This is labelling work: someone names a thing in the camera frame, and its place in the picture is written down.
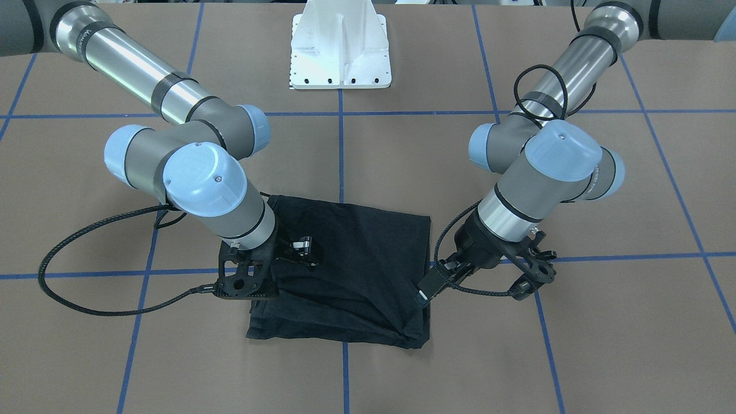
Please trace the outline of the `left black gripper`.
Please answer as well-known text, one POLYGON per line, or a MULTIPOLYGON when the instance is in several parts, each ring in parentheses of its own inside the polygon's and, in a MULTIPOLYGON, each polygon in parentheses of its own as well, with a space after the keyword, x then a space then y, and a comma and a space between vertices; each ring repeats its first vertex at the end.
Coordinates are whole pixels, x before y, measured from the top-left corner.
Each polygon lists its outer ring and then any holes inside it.
POLYGON ((517 301, 528 298, 541 286, 555 280, 552 261, 557 254, 555 251, 539 249, 539 243, 544 238, 545 233, 537 231, 533 238, 523 236, 521 241, 505 241, 491 233, 481 222, 479 214, 473 212, 455 233, 457 254, 452 260, 439 260, 431 267, 418 284, 419 292, 415 301, 419 305, 428 305, 432 298, 450 285, 463 293, 511 297, 517 301), (522 273, 506 291, 492 292, 460 286, 465 278, 477 270, 492 269, 499 265, 502 257, 507 258, 522 273))

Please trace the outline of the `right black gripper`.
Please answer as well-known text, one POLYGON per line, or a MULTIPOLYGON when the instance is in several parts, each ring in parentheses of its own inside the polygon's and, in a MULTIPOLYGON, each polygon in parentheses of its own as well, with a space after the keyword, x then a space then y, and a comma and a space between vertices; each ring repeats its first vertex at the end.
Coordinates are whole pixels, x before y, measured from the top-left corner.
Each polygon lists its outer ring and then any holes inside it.
MULTIPOLYGON (((218 252, 216 297, 226 300, 270 301, 279 290, 271 275, 276 259, 279 222, 265 243, 251 250, 240 250, 223 241, 218 252)), ((282 259, 313 271, 323 262, 324 249, 312 236, 285 241, 282 259)))

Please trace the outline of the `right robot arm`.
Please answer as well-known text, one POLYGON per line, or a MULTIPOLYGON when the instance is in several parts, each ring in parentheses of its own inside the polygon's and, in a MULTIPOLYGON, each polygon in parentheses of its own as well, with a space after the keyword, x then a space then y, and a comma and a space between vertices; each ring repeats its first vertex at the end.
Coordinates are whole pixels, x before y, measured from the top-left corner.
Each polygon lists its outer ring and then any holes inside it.
POLYGON ((2 56, 57 52, 106 76, 170 125, 116 129, 103 162, 118 180, 155 197, 159 205, 119 214, 63 239, 39 267, 39 285, 50 298, 76 308, 45 280, 53 257, 104 225, 153 212, 179 210, 221 239, 218 278, 186 296, 211 293, 232 300, 278 296, 273 262, 313 270, 320 246, 310 236, 289 238, 273 209, 247 178, 241 160, 265 149, 271 128, 252 105, 232 106, 129 37, 94 2, 3 1, 2 56))

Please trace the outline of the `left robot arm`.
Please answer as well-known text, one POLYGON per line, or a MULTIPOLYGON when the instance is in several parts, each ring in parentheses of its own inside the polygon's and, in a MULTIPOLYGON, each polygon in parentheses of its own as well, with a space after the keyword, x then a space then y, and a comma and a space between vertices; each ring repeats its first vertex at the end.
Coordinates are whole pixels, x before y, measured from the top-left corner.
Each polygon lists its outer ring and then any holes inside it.
POLYGON ((420 281, 416 302, 426 307, 445 288, 507 258, 521 276, 501 292, 465 293, 518 301, 552 283, 554 251, 542 251, 539 223, 559 204, 600 200, 620 189, 626 174, 618 153, 600 146, 569 118, 589 101, 597 81, 641 40, 734 40, 733 1, 606 1, 594 6, 567 49, 531 91, 513 92, 504 121, 471 134, 470 160, 500 178, 464 210, 454 236, 457 251, 420 281))

